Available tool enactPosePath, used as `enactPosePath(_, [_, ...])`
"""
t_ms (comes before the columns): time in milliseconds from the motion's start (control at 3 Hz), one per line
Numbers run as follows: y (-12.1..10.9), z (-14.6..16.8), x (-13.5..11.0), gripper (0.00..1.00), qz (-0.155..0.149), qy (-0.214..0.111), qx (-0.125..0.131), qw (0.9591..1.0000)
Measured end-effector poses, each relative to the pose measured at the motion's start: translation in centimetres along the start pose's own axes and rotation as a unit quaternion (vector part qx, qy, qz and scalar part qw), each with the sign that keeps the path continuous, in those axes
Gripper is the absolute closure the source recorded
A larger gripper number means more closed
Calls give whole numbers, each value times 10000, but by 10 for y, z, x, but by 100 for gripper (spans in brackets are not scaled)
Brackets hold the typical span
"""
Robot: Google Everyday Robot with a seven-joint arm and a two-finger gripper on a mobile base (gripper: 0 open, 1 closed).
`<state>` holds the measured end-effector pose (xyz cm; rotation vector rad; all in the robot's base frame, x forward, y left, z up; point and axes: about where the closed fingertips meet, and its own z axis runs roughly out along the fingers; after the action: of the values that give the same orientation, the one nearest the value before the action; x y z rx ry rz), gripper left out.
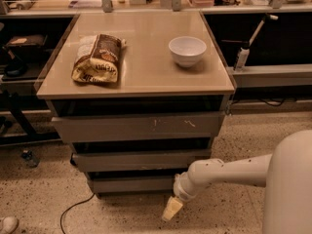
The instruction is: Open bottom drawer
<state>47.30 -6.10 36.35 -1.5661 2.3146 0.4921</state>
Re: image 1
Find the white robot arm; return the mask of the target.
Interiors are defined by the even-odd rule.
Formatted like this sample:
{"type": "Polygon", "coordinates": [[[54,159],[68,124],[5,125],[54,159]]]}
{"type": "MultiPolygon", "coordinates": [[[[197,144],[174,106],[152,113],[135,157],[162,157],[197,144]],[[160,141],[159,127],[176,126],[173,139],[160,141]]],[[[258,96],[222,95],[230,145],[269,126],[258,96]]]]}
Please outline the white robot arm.
{"type": "Polygon", "coordinates": [[[162,219],[171,220],[201,191],[214,183],[265,189],[263,234],[312,234],[312,131],[284,138],[273,153],[225,163],[198,160],[175,177],[174,195],[162,219]]]}

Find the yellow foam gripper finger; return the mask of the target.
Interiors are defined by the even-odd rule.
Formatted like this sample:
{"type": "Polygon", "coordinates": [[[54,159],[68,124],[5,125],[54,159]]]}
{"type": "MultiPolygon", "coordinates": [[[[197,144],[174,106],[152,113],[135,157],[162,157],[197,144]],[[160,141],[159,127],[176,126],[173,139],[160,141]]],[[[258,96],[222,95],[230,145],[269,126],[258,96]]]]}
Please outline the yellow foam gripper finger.
{"type": "Polygon", "coordinates": [[[163,211],[162,219],[170,221],[183,207],[183,202],[177,197],[170,197],[168,203],[163,211]]]}

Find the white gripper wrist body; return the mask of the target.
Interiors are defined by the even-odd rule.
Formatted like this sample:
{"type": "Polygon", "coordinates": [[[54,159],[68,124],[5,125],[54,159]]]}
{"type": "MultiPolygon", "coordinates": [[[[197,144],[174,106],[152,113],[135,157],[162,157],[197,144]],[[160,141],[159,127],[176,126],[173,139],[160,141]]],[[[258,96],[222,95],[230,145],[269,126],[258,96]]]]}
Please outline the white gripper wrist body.
{"type": "Polygon", "coordinates": [[[174,194],[182,202],[189,202],[197,196],[196,186],[188,177],[188,172],[175,175],[174,194]]]}

